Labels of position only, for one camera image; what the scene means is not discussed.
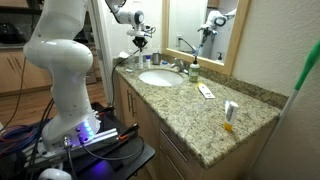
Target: small white bottle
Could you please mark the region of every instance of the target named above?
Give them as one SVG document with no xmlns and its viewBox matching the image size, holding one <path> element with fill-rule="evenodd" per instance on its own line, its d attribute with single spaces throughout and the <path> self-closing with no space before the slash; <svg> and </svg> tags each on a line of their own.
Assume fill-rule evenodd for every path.
<svg viewBox="0 0 320 180">
<path fill-rule="evenodd" d="M 190 67 L 189 67 L 189 81 L 190 82 L 198 82 L 199 69 L 200 69 L 200 66 L 197 62 L 197 56 L 195 56 L 193 63 L 190 64 Z"/>
<path fill-rule="evenodd" d="M 150 55 L 146 55 L 146 66 L 147 66 L 147 69 L 150 69 L 150 59 L 151 59 L 151 57 L 150 57 Z"/>
</svg>

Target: electrical outlet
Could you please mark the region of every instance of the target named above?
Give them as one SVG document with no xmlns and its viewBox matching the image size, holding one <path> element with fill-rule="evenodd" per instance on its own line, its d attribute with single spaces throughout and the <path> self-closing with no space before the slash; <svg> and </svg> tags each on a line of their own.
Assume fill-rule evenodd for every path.
<svg viewBox="0 0 320 180">
<path fill-rule="evenodd" d="M 181 46 L 179 38 L 182 38 L 182 35 L 177 35 L 176 36 L 176 47 L 180 47 Z"/>
</svg>

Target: faucet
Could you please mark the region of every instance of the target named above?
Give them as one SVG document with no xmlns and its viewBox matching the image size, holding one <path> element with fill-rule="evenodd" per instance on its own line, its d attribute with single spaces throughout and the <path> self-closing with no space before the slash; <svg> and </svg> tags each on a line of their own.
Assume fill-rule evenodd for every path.
<svg viewBox="0 0 320 180">
<path fill-rule="evenodd" d="M 185 69 L 185 64 L 181 59 L 174 58 L 173 64 L 171 64 L 171 68 L 175 67 L 178 67 L 178 72 L 188 74 L 188 70 Z"/>
</svg>

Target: sink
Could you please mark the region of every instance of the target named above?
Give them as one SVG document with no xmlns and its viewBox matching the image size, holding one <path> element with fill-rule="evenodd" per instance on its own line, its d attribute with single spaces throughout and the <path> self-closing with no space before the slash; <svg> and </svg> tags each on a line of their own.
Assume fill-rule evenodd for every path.
<svg viewBox="0 0 320 180">
<path fill-rule="evenodd" d="M 175 86 L 183 82 L 183 77 L 167 70 L 149 70 L 139 75 L 141 81 L 154 86 Z"/>
</svg>

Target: mirror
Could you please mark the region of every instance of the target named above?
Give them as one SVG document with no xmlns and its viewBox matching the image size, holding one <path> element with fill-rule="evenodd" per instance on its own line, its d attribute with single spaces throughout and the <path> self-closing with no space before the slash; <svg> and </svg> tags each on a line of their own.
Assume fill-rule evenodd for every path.
<svg viewBox="0 0 320 180">
<path fill-rule="evenodd" d="M 163 53 L 190 63 L 198 54 L 201 67 L 231 75 L 249 5 L 250 0 L 163 0 Z M 210 28 L 208 16 L 217 19 Z"/>
</svg>

